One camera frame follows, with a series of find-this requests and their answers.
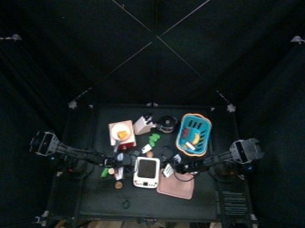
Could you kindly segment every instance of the black table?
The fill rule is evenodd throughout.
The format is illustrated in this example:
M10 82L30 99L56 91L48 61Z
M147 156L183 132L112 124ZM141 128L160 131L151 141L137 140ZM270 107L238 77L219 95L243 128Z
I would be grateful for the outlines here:
M132 120L135 123L147 112L152 113L154 120L164 115L180 120L186 113L200 113L212 122L204 158L227 151L232 141L238 139L234 113L230 113L226 107L160 106L151 108L136 105L93 104L81 105L71 110L61 141L77 149L95 149L112 156L113 147L109 144L108 124L125 120ZM178 151L175 147L178 131L179 129L164 134L154 128L150 133L136 136L136 147L127 151L140 151L152 133L160 134L152 150L155 157L160 157L163 146ZM183 154L180 156L183 160L190 159ZM89 164L85 165L85 175L79 178L71 178L65 174L53 177L48 203L49 221L68 219L75 223L76 220L136 219L140 222L156 220L212 222L227 220L228 217L242 217L248 220L251 208L247 186L246 181L240 181L238 178L232 183L222 184L214 181L207 172L200 173L194 179L191 199L179 199L159 194L155 189L136 188L132 185L131 173L124 175L124 187L116 190L113 177L108 175L101 178L101 172L101 167ZM240 215L238 215L239 213L231 215L226 213L227 208L231 212L231 208L224 205L224 201L231 200L232 195L227 198L224 194L231 193L238 201L240 197L244 199L246 211ZM121 207L125 200L129 202L128 208Z

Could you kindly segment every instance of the black fabric wall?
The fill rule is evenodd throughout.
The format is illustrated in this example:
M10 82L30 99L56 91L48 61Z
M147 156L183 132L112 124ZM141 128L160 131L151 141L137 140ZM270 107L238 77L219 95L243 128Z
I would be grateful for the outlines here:
M303 15L297 0L1 1L0 37L22 38L0 41L1 221L44 209L49 172L25 154L29 138L38 129L60 135L67 102L92 88L80 102L226 105L222 93L240 136L266 150L255 212L305 226L303 47L290 43Z
M266 151L250 182L265 227L305 226L303 57L303 46L295 45L239 106L240 135L257 135Z

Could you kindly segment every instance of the wire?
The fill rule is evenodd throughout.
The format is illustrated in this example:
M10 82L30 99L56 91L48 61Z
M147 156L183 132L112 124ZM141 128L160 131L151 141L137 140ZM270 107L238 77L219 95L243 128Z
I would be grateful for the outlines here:
M60 142L60 146L64 146L65 148L68 148L69 146L67 146L63 142ZM97 155L97 154L101 154L101 152L97 152L97 151L87 151L87 150L80 150L80 149L75 149L71 147L71 150L72 151L80 151L80 152L85 152L85 153L91 153L92 155Z
M190 182L196 176L199 175L199 173L196 175L192 175L192 178L190 180L180 180L178 177L176 177L176 171L174 171L174 176L176 177L176 179L180 181L180 182Z

